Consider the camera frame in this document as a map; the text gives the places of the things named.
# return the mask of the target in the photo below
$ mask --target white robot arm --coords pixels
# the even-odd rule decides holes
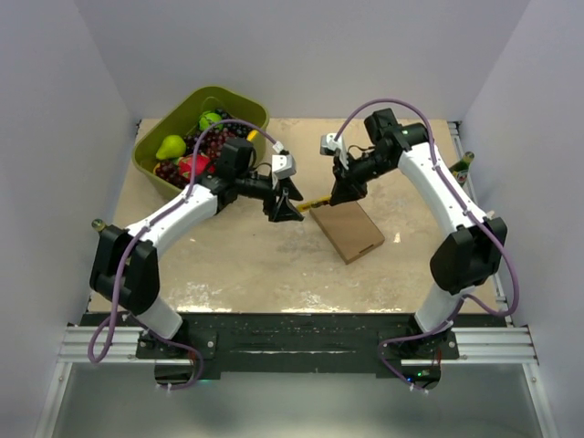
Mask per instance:
[[[473,293],[477,286],[498,270],[499,251],[470,220],[469,213],[481,218],[483,225],[501,244],[506,239],[506,225],[500,218],[487,218],[454,177],[447,173],[445,176],[449,183],[460,200],[466,203],[467,212],[461,209],[460,201],[455,199],[433,167],[427,131],[421,123],[404,127],[390,109],[384,109],[365,119],[365,126],[374,146],[359,158],[350,155],[344,140],[337,134],[330,133],[321,138],[320,152],[334,156],[336,181],[330,204],[365,197],[367,181],[395,169],[399,169],[413,183],[444,235],[442,245],[430,262],[434,284],[414,315],[419,331],[429,332],[455,312],[462,295]],[[435,146],[434,151],[437,162],[441,163],[442,158]],[[441,331],[447,330],[451,324],[444,324]]]
[[[292,155],[277,142],[270,174],[260,175],[249,166],[252,149],[253,144],[244,139],[228,140],[214,171],[197,175],[192,190],[187,186],[157,212],[125,229],[100,226],[91,288],[112,301],[122,253],[132,239],[137,240],[123,270],[119,303],[162,338],[175,339],[183,319],[159,295],[158,259],[179,237],[239,195],[263,200],[270,222],[304,219],[289,201],[303,199],[290,179],[296,173]]]

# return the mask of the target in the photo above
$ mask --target table surface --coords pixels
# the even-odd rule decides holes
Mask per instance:
[[[268,132],[297,161],[293,180],[305,200],[330,193],[332,159],[319,155],[319,141],[321,134],[336,131],[341,122],[270,121]],[[137,140],[156,123],[143,120]],[[456,162],[446,121],[432,120],[432,127],[446,164]],[[354,120],[344,138],[349,145],[370,145],[362,120]],[[433,282],[429,261],[443,241],[438,225],[413,185],[397,171],[370,182],[369,195],[360,204],[386,241],[346,266],[309,214],[301,223],[270,224],[260,201],[239,198],[194,227],[164,254],[161,294],[182,312],[416,311]],[[115,224],[138,222],[163,205],[164,200],[131,164]],[[496,307],[491,280],[476,294]],[[90,311],[109,309],[110,303],[97,294],[89,305]],[[466,303],[463,311],[482,310],[475,303]]]

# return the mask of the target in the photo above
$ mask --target wooden board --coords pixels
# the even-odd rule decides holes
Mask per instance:
[[[358,203],[325,205],[311,209],[310,215],[346,265],[385,242],[380,229]]]

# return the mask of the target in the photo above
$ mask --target green pear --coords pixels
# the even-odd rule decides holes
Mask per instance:
[[[180,135],[169,135],[162,141],[161,147],[156,152],[158,160],[179,158],[186,152],[186,143]]]

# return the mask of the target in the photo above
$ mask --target purple cable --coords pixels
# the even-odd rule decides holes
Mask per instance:
[[[362,110],[366,109],[367,107],[370,107],[371,105],[375,105],[378,103],[394,103],[394,104],[402,105],[403,107],[408,108],[409,110],[415,112],[418,115],[418,117],[420,117],[420,119],[422,119],[422,122],[423,122],[424,126],[426,127],[426,130],[428,131],[428,145],[430,148],[430,157],[432,159],[433,169],[438,173],[438,176],[443,181],[443,183],[446,186],[446,188],[448,189],[448,191],[451,193],[451,195],[454,197],[454,199],[461,206],[461,208],[463,209],[463,214],[467,215],[470,218],[470,220],[476,226],[478,226],[478,228],[483,233],[485,233],[485,235],[489,238],[489,240],[491,242],[493,242],[493,245],[495,245],[497,250],[499,250],[499,252],[501,253],[501,256],[505,259],[505,263],[507,265],[507,268],[509,269],[509,274],[511,275],[511,282],[513,284],[513,303],[511,304],[511,306],[509,307],[508,310],[502,310],[502,311],[493,310],[487,304],[485,304],[480,298],[477,298],[471,294],[467,294],[467,295],[464,295],[461,297],[460,302],[457,304],[457,306],[456,306],[454,312],[451,314],[451,316],[448,317],[442,324],[439,324],[438,327],[433,328],[432,330],[425,332],[425,333],[422,333],[420,335],[410,336],[410,337],[406,337],[406,338],[386,339],[380,343],[379,348],[381,349],[383,344],[403,342],[406,340],[423,339],[423,338],[426,338],[426,337],[429,337],[431,335],[438,333],[449,323],[450,320],[452,320],[456,317],[456,315],[458,314],[458,312],[460,311],[460,308],[462,307],[462,305],[464,303],[464,300],[467,298],[472,299],[484,311],[486,311],[487,313],[489,313],[491,315],[494,315],[497,317],[508,317],[509,315],[513,314],[516,311],[517,306],[519,305],[519,280],[517,277],[515,265],[513,264],[513,261],[511,260],[511,255],[507,252],[507,250],[503,247],[503,245],[501,245],[501,243],[495,237],[495,235],[486,226],[484,226],[483,223],[481,221],[479,221],[478,218],[471,211],[468,210],[467,205],[464,202],[463,198],[458,194],[458,192],[456,191],[454,186],[452,186],[450,184],[450,181],[448,181],[448,178],[446,177],[442,168],[440,167],[440,164],[438,164],[438,161],[436,160],[436,150],[434,149],[434,136],[433,136],[433,132],[432,132],[432,126],[430,126],[430,121],[428,120],[428,118],[426,118],[426,116],[423,115],[423,113],[419,109],[414,107],[411,103],[408,103],[408,102],[401,100],[401,99],[387,98],[387,99],[370,100],[369,102],[364,103],[363,105],[361,105],[360,107],[358,107],[357,109],[355,109],[353,112],[350,113],[350,115],[347,117],[347,119],[341,125],[339,132],[337,132],[337,135],[335,136],[335,141],[337,141],[339,139],[342,132],[345,130],[345,128],[347,128],[350,121],[353,120],[357,116],[357,114],[359,114]],[[388,369],[390,369],[390,371],[393,372],[393,374],[395,374],[400,380],[402,380],[408,384],[411,384],[411,386],[416,390],[423,391],[422,387],[409,382],[405,378],[405,376],[403,374],[401,374],[398,370],[396,370],[394,367],[392,367],[392,365],[385,358],[383,358],[381,356],[381,354],[380,354],[380,357],[381,357],[381,360],[383,361],[383,363],[385,364],[385,366]]]
[[[207,135],[207,133],[212,128],[214,128],[217,125],[223,124],[223,123],[239,123],[239,124],[245,125],[249,128],[252,128],[253,130],[257,130],[260,134],[264,135],[272,143],[276,143],[276,140],[274,140],[274,138],[271,135],[269,135],[267,132],[265,132],[261,128],[258,128],[253,123],[250,123],[250,122],[245,121],[245,120],[226,119],[226,120],[221,120],[221,121],[217,121],[215,123],[212,123],[209,126],[209,128],[207,128],[206,130],[204,130],[201,133],[201,135],[199,136],[199,140],[194,144],[194,148],[193,148],[193,157],[195,159],[196,159],[197,154],[199,153],[199,148],[201,147],[201,143],[203,141],[204,136]],[[185,200],[187,198],[189,198],[191,196],[191,194],[193,193],[194,177],[195,177],[195,169],[193,166],[193,171],[191,172],[191,180],[189,181],[189,188],[187,190],[185,197],[182,198],[179,202],[168,207],[166,210],[163,210],[162,212],[160,212],[157,216],[155,216],[150,221],[149,226],[153,226],[153,225],[157,224],[161,219],[166,217],[168,214],[174,212],[181,205],[183,205],[185,203]],[[142,229],[138,233],[136,233],[135,236],[132,237],[132,239],[128,243],[128,246],[126,246],[126,249],[124,250],[124,252],[121,255],[120,262],[118,263],[118,269],[116,271],[116,276],[114,278],[113,292],[111,295],[111,312],[109,313],[109,316],[107,318],[105,318],[101,322],[101,324],[98,325],[95,332],[91,336],[91,339],[89,340],[88,358],[89,358],[89,361],[92,363],[101,362],[108,355],[108,352],[110,351],[111,342],[113,340],[113,335],[114,335],[114,332],[116,331],[116,320],[118,318],[118,303],[120,302],[121,278],[123,276],[124,267],[126,266],[126,261],[128,260],[128,257],[130,256],[132,250],[134,249],[134,246],[136,246],[136,244],[140,241],[140,239],[148,232],[149,226],[142,227]],[[106,340],[104,341],[103,349],[101,350],[101,353],[96,358],[93,350],[95,349],[95,344],[98,340],[99,334],[101,333],[101,331],[105,327],[108,327],[108,335],[106,336]],[[175,388],[180,389],[180,388],[186,388],[188,386],[193,385],[200,377],[200,373],[203,372],[203,357],[201,356],[201,354],[196,349],[194,349],[192,347],[189,347],[189,346],[183,345],[183,344],[179,344],[177,342],[173,342],[169,339],[165,339],[152,331],[151,331],[151,334],[155,338],[157,338],[158,340],[165,342],[168,345],[171,345],[171,346],[177,347],[177,348],[181,348],[181,349],[187,349],[187,350],[193,352],[194,354],[196,354],[197,357],[199,357],[201,365],[200,365],[199,372],[197,372],[197,375],[194,376],[194,378],[191,379],[190,381],[188,381],[187,383],[184,383],[183,385],[177,385]]]

